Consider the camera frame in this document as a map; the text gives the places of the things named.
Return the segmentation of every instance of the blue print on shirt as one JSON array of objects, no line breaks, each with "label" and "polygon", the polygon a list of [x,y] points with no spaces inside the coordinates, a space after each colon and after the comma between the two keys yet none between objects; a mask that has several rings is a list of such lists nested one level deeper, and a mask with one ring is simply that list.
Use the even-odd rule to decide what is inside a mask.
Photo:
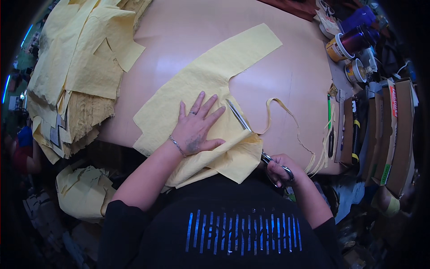
[{"label": "blue print on shirt", "polygon": [[201,210],[191,212],[185,252],[243,256],[302,251],[297,217],[276,212],[263,215],[265,217],[255,211],[252,216],[245,213],[217,216],[213,212],[204,214]]}]

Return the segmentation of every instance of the scissor handle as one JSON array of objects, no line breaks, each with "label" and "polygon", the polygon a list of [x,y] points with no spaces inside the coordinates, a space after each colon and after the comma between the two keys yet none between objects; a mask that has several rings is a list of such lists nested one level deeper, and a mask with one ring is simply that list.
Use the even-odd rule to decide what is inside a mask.
[{"label": "scissor handle", "polygon": [[284,170],[287,172],[288,176],[289,176],[289,180],[286,180],[286,182],[293,182],[294,181],[294,174],[293,172],[291,172],[291,170],[288,167],[285,167],[283,165],[281,165],[282,168],[284,168]]},{"label": "scissor handle", "polygon": [[[272,159],[269,155],[267,155],[265,152],[262,152],[262,153],[261,153],[261,160],[262,160],[266,165],[268,165],[270,161],[273,161],[273,159]],[[286,186],[286,183],[287,183],[287,182],[292,182],[292,181],[294,180],[294,174],[293,174],[293,172],[291,172],[291,170],[290,170],[288,167],[285,167],[284,165],[281,165],[281,166],[282,166],[282,168],[287,172],[287,174],[288,174],[288,176],[289,176],[289,180],[284,180],[284,179],[282,179],[282,180],[281,180],[281,181],[283,181],[283,182],[282,182],[282,185],[283,185],[283,186]]]}]

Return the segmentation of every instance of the hand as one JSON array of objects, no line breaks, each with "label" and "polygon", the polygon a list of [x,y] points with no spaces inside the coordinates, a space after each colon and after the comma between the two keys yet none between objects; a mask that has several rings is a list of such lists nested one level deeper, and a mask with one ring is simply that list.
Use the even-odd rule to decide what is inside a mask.
[{"label": "hand", "polygon": [[291,182],[294,185],[300,178],[304,176],[307,177],[307,174],[298,166],[287,154],[279,154],[271,156],[273,161],[270,161],[267,165],[267,173],[269,175],[270,180],[275,184],[278,188],[282,187],[281,179],[289,180],[289,176],[287,172],[282,168],[281,165],[288,167],[294,175],[294,180]]},{"label": "hand", "polygon": [[172,137],[186,155],[212,150],[225,143],[222,139],[206,140],[209,129],[224,113],[225,106],[218,108],[206,117],[218,97],[214,94],[202,105],[204,98],[205,92],[202,91],[188,115],[185,115],[185,104],[181,101],[178,124],[172,132]]}]

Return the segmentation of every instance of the black shirt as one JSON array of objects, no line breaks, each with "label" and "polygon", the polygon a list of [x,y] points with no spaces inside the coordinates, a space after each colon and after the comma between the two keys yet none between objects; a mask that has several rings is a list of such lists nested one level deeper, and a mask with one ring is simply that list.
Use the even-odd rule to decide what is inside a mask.
[{"label": "black shirt", "polygon": [[312,230],[268,185],[216,175],[167,195],[152,219],[111,202],[98,268],[341,268],[334,218]]}]

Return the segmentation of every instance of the tattoo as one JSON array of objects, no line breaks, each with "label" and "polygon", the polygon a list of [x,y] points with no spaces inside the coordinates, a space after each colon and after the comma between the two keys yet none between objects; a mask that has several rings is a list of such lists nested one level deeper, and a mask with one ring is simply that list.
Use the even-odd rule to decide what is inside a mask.
[{"label": "tattoo", "polygon": [[191,138],[190,140],[186,141],[185,144],[187,145],[187,154],[196,154],[199,152],[199,144],[202,140],[202,136],[199,135],[196,138]]}]

